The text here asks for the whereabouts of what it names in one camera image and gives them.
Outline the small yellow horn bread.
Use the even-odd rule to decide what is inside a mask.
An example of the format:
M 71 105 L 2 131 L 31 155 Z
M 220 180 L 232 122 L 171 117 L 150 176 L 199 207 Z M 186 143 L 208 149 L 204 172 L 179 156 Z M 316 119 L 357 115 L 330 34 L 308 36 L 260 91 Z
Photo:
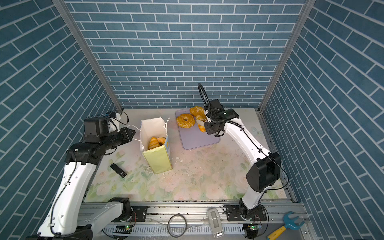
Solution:
M 196 122 L 198 125 L 203 126 L 207 122 L 207 118 L 201 115 L 196 115 Z

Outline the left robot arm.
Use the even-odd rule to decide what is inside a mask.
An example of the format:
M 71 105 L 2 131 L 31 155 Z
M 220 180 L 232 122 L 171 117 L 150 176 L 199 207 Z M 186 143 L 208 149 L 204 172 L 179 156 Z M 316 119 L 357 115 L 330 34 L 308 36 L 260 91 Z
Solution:
M 37 234 L 28 240 L 91 240 L 110 222 L 134 218 L 129 198 L 112 198 L 103 207 L 79 220 L 83 199 L 91 178 L 108 151 L 131 142 L 135 130 L 119 128 L 110 117 L 84 121 L 83 140 L 66 151 L 63 177 L 49 213 Z

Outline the twisted ring doughnut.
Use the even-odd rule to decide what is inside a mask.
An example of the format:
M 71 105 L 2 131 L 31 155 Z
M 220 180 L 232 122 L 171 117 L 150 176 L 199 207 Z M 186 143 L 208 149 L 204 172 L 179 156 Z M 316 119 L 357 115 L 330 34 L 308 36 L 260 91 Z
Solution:
M 159 138 L 157 138 L 157 140 L 158 140 L 160 146 L 165 145 L 165 142 L 166 142 L 166 139 L 165 139 L 165 138 L 163 138 L 163 137 L 159 137 Z

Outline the metal kitchen tongs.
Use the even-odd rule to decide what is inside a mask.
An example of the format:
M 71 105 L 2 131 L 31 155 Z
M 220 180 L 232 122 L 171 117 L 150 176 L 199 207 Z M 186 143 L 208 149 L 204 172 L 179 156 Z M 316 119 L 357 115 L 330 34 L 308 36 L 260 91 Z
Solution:
M 201 96 L 201 99 L 204 103 L 204 109 L 206 111 L 209 111 L 210 110 L 210 100 L 209 100 L 208 95 L 205 91 L 205 88 L 203 87 L 203 85 L 201 83 L 198 83 L 198 90 L 199 90 L 199 94 Z

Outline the striped long bread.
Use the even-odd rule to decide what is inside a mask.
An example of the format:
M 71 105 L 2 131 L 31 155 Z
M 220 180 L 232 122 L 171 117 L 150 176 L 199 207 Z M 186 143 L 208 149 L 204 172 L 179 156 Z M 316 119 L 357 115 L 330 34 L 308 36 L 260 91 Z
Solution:
M 206 132 L 206 129 L 205 129 L 205 126 L 204 125 L 199 125 L 199 129 L 201 132 L 205 133 Z

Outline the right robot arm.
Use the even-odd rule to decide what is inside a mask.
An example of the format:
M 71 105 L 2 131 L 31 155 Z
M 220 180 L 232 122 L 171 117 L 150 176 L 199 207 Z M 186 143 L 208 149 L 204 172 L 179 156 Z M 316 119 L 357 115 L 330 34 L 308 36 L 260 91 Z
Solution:
M 205 114 L 208 121 L 204 127 L 208 135 L 222 137 L 228 134 L 246 154 L 251 168 L 246 174 L 248 188 L 240 199 L 239 208 L 242 218 L 251 219 L 260 209 L 260 201 L 264 193 L 272 189 L 280 178 L 281 157 L 263 147 L 243 124 L 238 113 L 233 109 L 225 110 L 219 100 L 205 103 Z

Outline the round flower bun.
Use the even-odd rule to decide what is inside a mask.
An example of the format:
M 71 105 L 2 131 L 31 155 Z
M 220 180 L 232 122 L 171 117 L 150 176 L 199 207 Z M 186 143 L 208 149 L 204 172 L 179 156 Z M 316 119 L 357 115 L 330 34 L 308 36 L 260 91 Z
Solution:
M 181 114 L 177 117 L 177 124 L 180 128 L 190 129 L 195 125 L 195 118 L 191 114 Z

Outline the white paper gift bag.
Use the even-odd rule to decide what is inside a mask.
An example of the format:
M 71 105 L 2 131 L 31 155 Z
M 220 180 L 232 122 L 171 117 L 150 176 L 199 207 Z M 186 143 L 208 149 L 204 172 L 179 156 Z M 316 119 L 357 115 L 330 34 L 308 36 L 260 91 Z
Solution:
M 141 121 L 138 128 L 140 151 L 155 174 L 173 169 L 170 157 L 168 138 L 168 122 L 163 118 L 152 118 Z

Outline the sugared oval bread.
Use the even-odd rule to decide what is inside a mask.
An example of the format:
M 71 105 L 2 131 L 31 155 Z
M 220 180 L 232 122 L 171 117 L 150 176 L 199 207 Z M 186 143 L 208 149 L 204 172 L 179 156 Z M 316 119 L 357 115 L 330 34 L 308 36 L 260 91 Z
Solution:
M 192 107 L 190 108 L 190 114 L 193 115 L 195 118 L 206 118 L 205 111 L 202 107 Z

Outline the braided croissant bread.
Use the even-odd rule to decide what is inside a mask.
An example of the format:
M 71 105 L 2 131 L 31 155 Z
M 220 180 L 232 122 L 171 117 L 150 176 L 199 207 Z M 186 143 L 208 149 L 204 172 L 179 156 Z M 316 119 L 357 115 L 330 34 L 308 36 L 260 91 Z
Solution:
M 158 142 L 157 138 L 152 137 L 150 139 L 150 142 L 149 142 L 149 145 L 148 145 L 148 150 L 152 150 L 152 149 L 157 148 L 159 146 L 160 145 L 159 145 L 159 142 Z

